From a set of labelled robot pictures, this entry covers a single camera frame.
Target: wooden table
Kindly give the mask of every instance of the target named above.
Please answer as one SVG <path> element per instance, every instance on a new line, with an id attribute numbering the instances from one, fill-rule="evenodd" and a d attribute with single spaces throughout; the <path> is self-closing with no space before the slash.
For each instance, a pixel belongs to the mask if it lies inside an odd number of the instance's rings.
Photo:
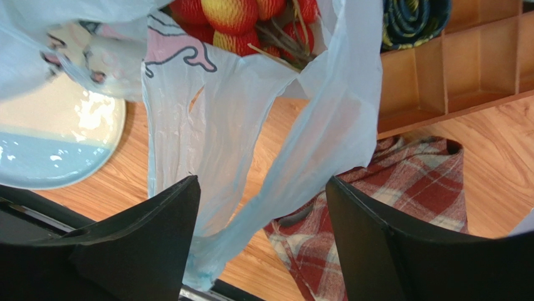
<path id="1" fill-rule="evenodd" d="M 526 97 L 408 135 L 441 135 L 466 148 L 465 189 L 469 230 L 474 235 L 506 235 L 534 207 L 533 103 L 534 97 Z M 302 100 L 275 102 L 254 150 L 241 205 L 259 191 L 304 106 Z M 78 184 L 39 193 L 97 221 L 138 204 L 147 197 L 147 132 L 144 106 L 129 103 L 125 132 L 109 162 Z M 262 231 L 226 265 L 221 279 L 265 300 L 302 300 Z"/>

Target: plate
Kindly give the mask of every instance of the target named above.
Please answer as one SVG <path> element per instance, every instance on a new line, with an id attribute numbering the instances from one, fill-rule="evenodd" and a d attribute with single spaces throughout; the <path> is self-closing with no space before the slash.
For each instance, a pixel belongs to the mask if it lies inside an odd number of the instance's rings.
<path id="1" fill-rule="evenodd" d="M 91 176 L 113 154 L 126 103 L 62 74 L 35 92 L 0 100 L 0 184 L 54 189 Z"/>

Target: red plaid cloth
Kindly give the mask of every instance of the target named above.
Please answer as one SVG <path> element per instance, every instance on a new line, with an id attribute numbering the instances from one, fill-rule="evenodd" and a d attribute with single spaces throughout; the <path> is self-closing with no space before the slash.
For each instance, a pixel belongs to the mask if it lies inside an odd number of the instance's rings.
<path id="1" fill-rule="evenodd" d="M 368 168 L 339 178 L 413 217 L 467 233 L 463 149 L 456 142 L 384 139 Z M 347 299 L 324 191 L 264 230 L 306 300 Z"/>

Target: red fruit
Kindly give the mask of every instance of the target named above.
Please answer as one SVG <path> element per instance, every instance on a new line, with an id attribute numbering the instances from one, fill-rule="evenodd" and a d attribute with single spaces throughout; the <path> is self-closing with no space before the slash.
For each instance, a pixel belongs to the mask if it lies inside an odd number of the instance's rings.
<path id="1" fill-rule="evenodd" d="M 258 16 L 262 21 L 283 13 L 286 8 L 286 0 L 256 0 L 256 2 L 258 2 Z"/>
<path id="2" fill-rule="evenodd" d="M 280 50 L 275 46 L 265 46 L 262 50 L 277 58 L 280 57 Z"/>
<path id="3" fill-rule="evenodd" d="M 315 46 L 315 39 L 313 38 L 313 33 L 312 33 L 312 30 L 310 29 L 310 27 L 309 26 L 305 26 L 305 27 L 306 27 L 306 32 L 308 33 L 308 45 L 310 45 L 310 51 L 313 51 L 313 47 Z M 305 35 L 304 35 L 304 30 L 302 29 L 302 25 L 300 23 L 296 23 L 295 26 L 293 26 L 293 23 L 287 24 L 283 28 L 283 30 L 293 40 L 300 41 L 300 43 L 302 43 L 303 45 L 306 44 L 306 38 L 305 38 Z M 287 51 L 282 50 L 282 53 L 284 54 L 285 57 L 287 57 L 287 58 L 289 58 L 291 60 L 293 59 L 293 56 L 290 55 Z"/>
<path id="4" fill-rule="evenodd" d="M 320 15 L 317 0 L 298 0 L 298 5 L 300 6 L 300 13 L 304 23 L 310 24 L 317 21 Z"/>
<path id="5" fill-rule="evenodd" d="M 241 35 L 254 29 L 258 20 L 256 0 L 201 0 L 202 10 L 216 31 Z"/>
<path id="6" fill-rule="evenodd" d="M 176 0 L 169 7 L 176 23 L 207 24 L 201 0 Z"/>
<path id="7" fill-rule="evenodd" d="M 180 27 L 190 36 L 201 40 L 204 43 L 213 45 L 213 34 L 215 29 L 209 25 L 180 24 Z"/>
<path id="8" fill-rule="evenodd" d="M 251 30 L 241 36 L 231 36 L 215 30 L 213 35 L 213 46 L 217 46 L 226 51 L 233 52 L 239 56 L 254 55 L 258 52 L 248 46 L 251 43 L 255 47 L 260 48 L 258 35 L 254 30 Z"/>

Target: folded cloth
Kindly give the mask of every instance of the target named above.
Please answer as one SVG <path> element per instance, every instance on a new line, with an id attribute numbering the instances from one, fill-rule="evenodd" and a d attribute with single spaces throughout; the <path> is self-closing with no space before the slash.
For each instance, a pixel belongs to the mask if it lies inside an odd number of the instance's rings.
<path id="1" fill-rule="evenodd" d="M 454 141 L 429 137 L 407 144 L 401 137 L 384 139 L 368 168 L 339 178 L 415 218 L 468 231 L 463 149 Z M 347 299 L 324 191 L 264 230 L 306 300 Z"/>
<path id="2" fill-rule="evenodd" d="M 430 41 L 449 22 L 451 8 L 451 0 L 384 0 L 382 49 L 406 49 Z"/>

